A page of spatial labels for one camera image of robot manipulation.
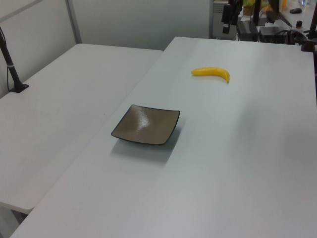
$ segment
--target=tabletop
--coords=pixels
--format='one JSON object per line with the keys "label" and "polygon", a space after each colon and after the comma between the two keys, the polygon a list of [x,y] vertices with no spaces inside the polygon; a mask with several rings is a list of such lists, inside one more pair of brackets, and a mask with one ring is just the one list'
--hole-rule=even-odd
{"label": "tabletop", "polygon": [[[297,21],[302,21],[302,29],[309,30],[312,23],[312,18],[315,10],[315,0],[311,0],[311,4],[307,6],[301,6],[298,4],[298,0],[289,0],[287,1],[287,7],[284,8],[281,12],[285,18],[296,27]],[[294,8],[301,8],[302,12],[299,14],[290,14],[290,10]]]}
{"label": "tabletop", "polygon": [[[314,75],[298,46],[175,38],[12,238],[316,237]],[[131,104],[180,111],[166,145],[110,135]]]}
{"label": "tabletop", "polygon": [[29,213],[161,51],[79,44],[0,100],[0,205]]}

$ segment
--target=banana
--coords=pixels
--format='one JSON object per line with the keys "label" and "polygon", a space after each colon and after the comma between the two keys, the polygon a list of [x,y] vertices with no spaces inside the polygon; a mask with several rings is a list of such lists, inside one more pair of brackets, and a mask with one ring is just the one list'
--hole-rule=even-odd
{"label": "banana", "polygon": [[216,75],[222,77],[224,80],[229,83],[230,74],[227,70],[223,68],[216,67],[205,67],[205,68],[196,68],[192,71],[194,76],[203,76],[203,75]]}

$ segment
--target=white wall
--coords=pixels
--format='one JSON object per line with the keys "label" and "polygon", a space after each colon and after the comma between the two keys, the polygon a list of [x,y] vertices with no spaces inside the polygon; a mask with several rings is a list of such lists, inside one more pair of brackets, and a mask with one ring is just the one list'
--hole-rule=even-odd
{"label": "white wall", "polygon": [[[40,1],[0,26],[22,82],[75,45],[65,0]],[[9,82],[12,88],[11,75]],[[0,98],[6,93],[6,63],[0,53]]]}
{"label": "white wall", "polygon": [[0,0],[0,20],[34,2],[36,0]]}
{"label": "white wall", "polygon": [[164,50],[208,38],[210,0],[69,0],[83,43]]}

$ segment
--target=electronic equipment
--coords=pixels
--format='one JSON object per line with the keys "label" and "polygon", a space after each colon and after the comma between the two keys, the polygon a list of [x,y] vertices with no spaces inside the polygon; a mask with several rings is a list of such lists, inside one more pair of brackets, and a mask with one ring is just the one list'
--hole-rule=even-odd
{"label": "electronic equipment", "polygon": [[282,20],[287,25],[292,27],[292,24],[285,18],[285,16],[282,13],[279,12],[279,1],[282,0],[268,0],[268,3],[272,7],[273,11],[267,11],[266,17],[271,23],[274,23],[276,20]]}
{"label": "electronic equipment", "polygon": [[236,35],[237,35],[236,26],[229,27],[228,33],[223,33],[224,23],[221,20],[222,20],[223,9],[225,5],[228,5],[228,1],[222,1],[222,0],[213,1],[212,31],[210,31],[210,34],[209,34],[209,38],[211,39],[223,39],[223,40],[236,39]]}
{"label": "electronic equipment", "polygon": [[264,43],[284,44],[286,34],[284,28],[280,26],[260,27],[259,38]]}
{"label": "electronic equipment", "polygon": [[237,23],[238,37],[240,41],[258,41],[259,32],[252,21],[239,21]]}

